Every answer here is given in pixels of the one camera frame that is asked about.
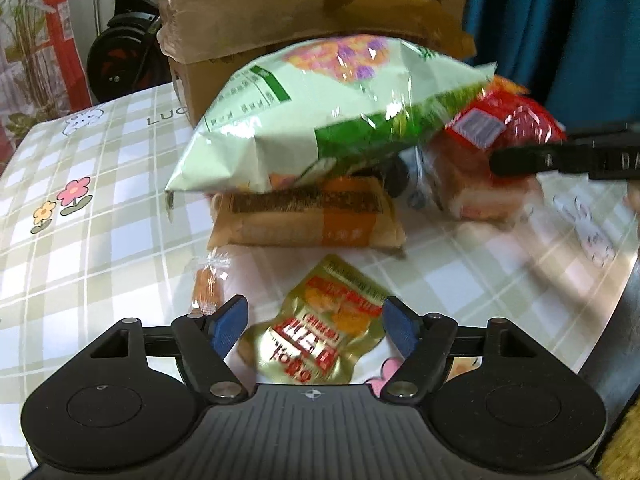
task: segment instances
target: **snack bag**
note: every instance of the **snack bag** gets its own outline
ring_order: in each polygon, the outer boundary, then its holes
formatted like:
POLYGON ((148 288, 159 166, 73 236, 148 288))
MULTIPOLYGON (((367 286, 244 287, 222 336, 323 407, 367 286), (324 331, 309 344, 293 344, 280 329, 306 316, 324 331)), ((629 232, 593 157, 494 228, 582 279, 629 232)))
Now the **snack bag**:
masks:
POLYGON ((458 219, 514 221, 544 199, 534 175, 503 179, 489 168, 492 150, 564 139, 556 120, 532 99, 503 89, 482 95, 426 147, 441 207, 458 219))
POLYGON ((194 271, 191 314, 210 316, 225 303, 223 282, 228 276, 229 259, 215 252, 192 261, 194 271))
POLYGON ((362 34, 284 48, 231 76, 166 191, 265 193, 353 173, 429 139, 494 69, 362 34))
POLYGON ((285 298, 278 315, 244 331, 238 353, 277 383, 346 384, 384 337, 388 292, 329 255, 285 298))
POLYGON ((398 248, 402 226, 375 177, 342 177, 321 187, 225 194, 212 202, 208 248, 227 244, 398 248))

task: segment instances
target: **tablecloth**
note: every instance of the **tablecloth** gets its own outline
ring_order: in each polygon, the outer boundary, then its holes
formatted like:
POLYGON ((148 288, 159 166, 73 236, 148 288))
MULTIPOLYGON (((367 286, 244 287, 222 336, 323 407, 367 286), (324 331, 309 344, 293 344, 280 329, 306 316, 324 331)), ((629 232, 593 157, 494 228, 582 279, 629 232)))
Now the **tablecloth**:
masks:
MULTIPOLYGON (((27 472, 20 407, 60 365, 123 317, 150 326, 189 311, 190 262, 206 252, 212 224, 197 194, 175 197, 172 222, 164 210, 164 185, 191 135, 185 112, 169 84, 39 124, 0 178, 0 478, 27 472)), ((404 251, 229 247, 225 294, 248 298, 250 323, 269 319, 335 252, 419 314, 478 326, 510 318, 579 370, 636 260, 636 226, 623 184, 557 174, 542 184, 547 200, 578 196, 590 208, 612 242, 612 263, 594 265, 551 206, 506 229, 415 208, 410 194, 397 200, 404 251)), ((353 381, 378 375, 391 354, 385 339, 353 381)), ((227 360, 255 381, 234 352, 227 360)), ((151 365, 176 374, 171 361, 151 365)))

